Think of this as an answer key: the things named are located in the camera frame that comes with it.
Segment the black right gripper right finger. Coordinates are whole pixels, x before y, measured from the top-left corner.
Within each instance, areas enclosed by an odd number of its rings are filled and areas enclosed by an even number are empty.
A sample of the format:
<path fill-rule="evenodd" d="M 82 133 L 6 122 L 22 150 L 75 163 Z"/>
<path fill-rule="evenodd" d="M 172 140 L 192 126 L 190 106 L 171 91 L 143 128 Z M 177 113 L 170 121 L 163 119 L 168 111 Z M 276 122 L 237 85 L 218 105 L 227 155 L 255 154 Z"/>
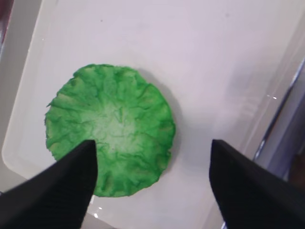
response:
<path fill-rule="evenodd" d="M 228 229 L 305 227 L 304 193 L 224 140 L 212 140 L 209 181 Z"/>

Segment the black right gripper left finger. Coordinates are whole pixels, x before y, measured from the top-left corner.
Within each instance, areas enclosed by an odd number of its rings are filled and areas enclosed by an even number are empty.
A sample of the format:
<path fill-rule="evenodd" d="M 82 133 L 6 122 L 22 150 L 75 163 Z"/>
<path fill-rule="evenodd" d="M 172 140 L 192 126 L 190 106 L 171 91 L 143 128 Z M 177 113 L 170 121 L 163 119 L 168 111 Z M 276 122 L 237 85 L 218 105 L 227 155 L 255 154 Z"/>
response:
<path fill-rule="evenodd" d="M 97 180 L 96 144 L 85 140 L 32 179 L 0 196 L 2 229 L 79 229 Z"/>

